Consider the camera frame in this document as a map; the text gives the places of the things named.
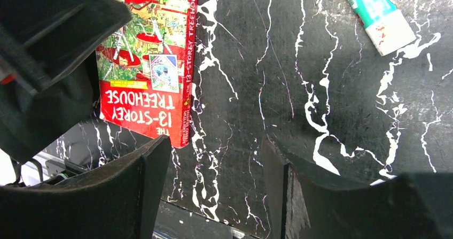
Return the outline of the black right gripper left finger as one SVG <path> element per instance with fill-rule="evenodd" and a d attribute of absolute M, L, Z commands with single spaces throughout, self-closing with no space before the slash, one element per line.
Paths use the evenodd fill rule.
<path fill-rule="evenodd" d="M 151 238 L 171 156 L 162 135 L 83 174 L 1 187 L 1 238 Z"/>

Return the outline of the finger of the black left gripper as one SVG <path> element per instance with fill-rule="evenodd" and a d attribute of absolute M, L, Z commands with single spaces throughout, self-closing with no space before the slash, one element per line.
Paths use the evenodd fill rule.
<path fill-rule="evenodd" d="M 1 84 L 42 92 L 130 20 L 116 0 L 1 0 Z"/>

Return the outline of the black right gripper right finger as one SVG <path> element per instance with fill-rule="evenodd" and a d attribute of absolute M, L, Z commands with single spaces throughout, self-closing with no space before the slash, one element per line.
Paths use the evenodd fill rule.
<path fill-rule="evenodd" d="M 405 173 L 374 186 L 262 140 L 274 238 L 452 238 L 452 174 Z"/>

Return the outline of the red Treehouse book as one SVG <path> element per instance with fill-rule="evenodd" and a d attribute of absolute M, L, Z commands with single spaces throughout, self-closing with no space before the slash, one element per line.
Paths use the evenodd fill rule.
<path fill-rule="evenodd" d="M 189 143 L 198 0 L 117 0 L 131 21 L 96 49 L 100 117 Z"/>

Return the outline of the black student backpack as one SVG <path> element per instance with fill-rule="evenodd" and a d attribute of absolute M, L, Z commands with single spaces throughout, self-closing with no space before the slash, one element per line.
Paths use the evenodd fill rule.
<path fill-rule="evenodd" d="M 94 112 L 99 97 L 96 55 L 32 96 L 16 82 L 1 85 L 1 150 L 24 164 Z"/>

